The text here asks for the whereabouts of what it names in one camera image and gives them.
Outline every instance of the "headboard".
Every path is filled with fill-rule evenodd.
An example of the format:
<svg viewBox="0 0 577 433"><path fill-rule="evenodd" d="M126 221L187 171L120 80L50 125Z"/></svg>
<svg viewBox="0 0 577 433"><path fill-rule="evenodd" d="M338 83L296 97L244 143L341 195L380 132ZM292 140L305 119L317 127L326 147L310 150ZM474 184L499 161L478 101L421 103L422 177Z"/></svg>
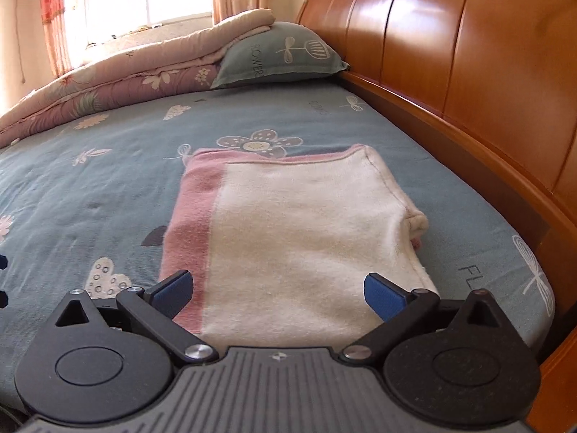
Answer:
<svg viewBox="0 0 577 433"><path fill-rule="evenodd" d="M577 0L305 0L298 22L350 64L347 89L517 229L558 343L577 323Z"/></svg>

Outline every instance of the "white and pink blanket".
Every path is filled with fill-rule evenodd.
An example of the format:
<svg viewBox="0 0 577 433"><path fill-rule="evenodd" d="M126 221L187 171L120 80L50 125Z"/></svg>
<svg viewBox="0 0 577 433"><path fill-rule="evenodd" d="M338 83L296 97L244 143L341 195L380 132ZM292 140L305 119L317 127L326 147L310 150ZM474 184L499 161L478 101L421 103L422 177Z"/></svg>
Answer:
<svg viewBox="0 0 577 433"><path fill-rule="evenodd" d="M194 297L175 321L219 350L338 350L382 322L364 301L368 273L436 291L411 244L427 227L369 146L283 159L199 150L160 277L191 271Z"/></svg>

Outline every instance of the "hanging cord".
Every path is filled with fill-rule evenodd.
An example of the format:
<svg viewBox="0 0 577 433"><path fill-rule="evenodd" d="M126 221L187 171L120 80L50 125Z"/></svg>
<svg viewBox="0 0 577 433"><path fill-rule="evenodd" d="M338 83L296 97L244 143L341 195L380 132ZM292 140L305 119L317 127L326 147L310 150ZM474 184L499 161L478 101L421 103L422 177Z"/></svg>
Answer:
<svg viewBox="0 0 577 433"><path fill-rule="evenodd" d="M20 49L20 36L18 34L18 0L14 0L14 21L16 21L16 44L18 45L18 61L20 62L20 73L22 74L22 79L20 82L24 84L26 78L24 77L24 67L22 66L22 51Z"/></svg>

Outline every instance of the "pillow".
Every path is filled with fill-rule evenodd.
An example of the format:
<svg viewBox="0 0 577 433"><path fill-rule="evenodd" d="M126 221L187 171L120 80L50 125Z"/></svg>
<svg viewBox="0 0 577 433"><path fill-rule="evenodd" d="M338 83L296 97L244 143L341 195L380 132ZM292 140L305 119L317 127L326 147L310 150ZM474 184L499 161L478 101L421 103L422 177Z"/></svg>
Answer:
<svg viewBox="0 0 577 433"><path fill-rule="evenodd" d="M347 68L307 27L275 22L270 31L247 37L229 49L211 88L324 78Z"/></svg>

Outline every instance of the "mattress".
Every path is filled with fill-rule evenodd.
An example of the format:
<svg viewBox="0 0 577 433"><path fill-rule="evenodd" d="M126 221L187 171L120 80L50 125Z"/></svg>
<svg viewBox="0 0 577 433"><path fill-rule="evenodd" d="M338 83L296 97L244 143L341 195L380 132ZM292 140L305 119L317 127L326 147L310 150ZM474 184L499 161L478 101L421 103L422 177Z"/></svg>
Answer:
<svg viewBox="0 0 577 433"><path fill-rule="evenodd" d="M0 403L21 408L14 371L67 291L112 297L158 280L163 234L196 149L284 157L354 144L377 150L428 217L417 255L440 296L489 289L538 346L553 318L552 291L532 252L480 195L329 81L249 86L114 109L0 150L0 253L10 261L0 272L9 298L0 310Z"/></svg>

